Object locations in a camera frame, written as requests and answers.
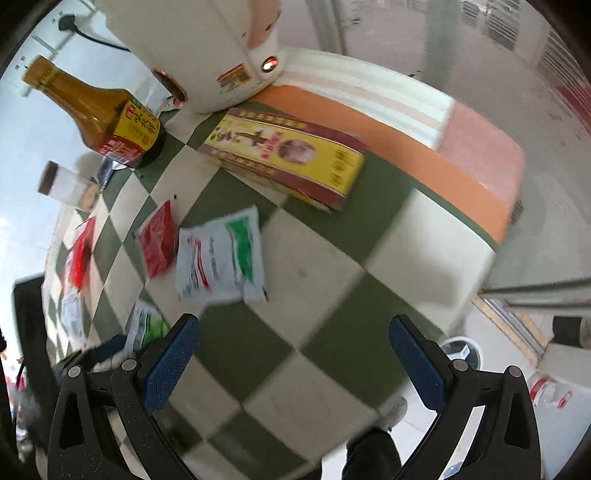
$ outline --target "orange stripe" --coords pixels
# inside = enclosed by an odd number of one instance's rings
[[[497,243],[505,236],[511,212],[496,195],[439,153],[395,128],[292,85],[268,86],[252,100],[307,122],[360,135],[373,153],[439,194]]]

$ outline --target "green and white packet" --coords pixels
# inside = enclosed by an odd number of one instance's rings
[[[201,226],[181,228],[176,289],[203,305],[265,300],[256,206]]]
[[[170,327],[160,312],[143,300],[137,300],[128,324],[124,352],[126,358],[138,353],[149,343],[166,336]]]

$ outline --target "plastic packet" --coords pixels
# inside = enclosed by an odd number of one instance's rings
[[[138,353],[154,340],[165,337],[169,330],[168,323],[155,307],[137,300],[128,324],[124,356],[129,358]]]
[[[84,332],[83,300],[80,291],[70,281],[73,264],[74,249],[71,249],[64,266],[64,295],[61,299],[60,323],[70,339],[72,350],[75,351],[84,349],[88,338]]]
[[[165,272],[174,262],[178,245],[178,227],[173,202],[167,200],[153,212],[135,233],[148,278]]]
[[[265,300],[264,283],[256,206],[180,229],[176,289],[182,300]]]
[[[90,262],[95,221],[95,217],[89,218],[76,229],[76,233],[79,233],[80,230],[81,233],[77,236],[72,246],[72,267],[70,269],[69,279],[71,284],[78,290],[81,290],[84,285],[84,277]]]

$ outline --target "sticker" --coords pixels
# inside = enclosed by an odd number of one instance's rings
[[[246,67],[243,63],[241,63],[229,72],[220,75],[217,79],[217,82],[225,92],[229,92],[230,90],[234,90],[234,88],[239,87],[243,83],[248,82],[250,79],[251,78],[246,71]]]
[[[125,165],[152,148],[159,133],[160,120],[132,98],[121,111],[115,131],[98,153]]]

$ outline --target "red snack bag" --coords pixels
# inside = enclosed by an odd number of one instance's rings
[[[172,265],[178,247],[178,227],[174,224],[170,200],[144,222],[137,239],[148,278],[154,278]]]
[[[95,217],[89,218],[82,225],[84,230],[72,245],[72,268],[70,270],[70,283],[80,291],[84,284],[86,270],[90,261],[92,250],[92,235],[95,231]]]

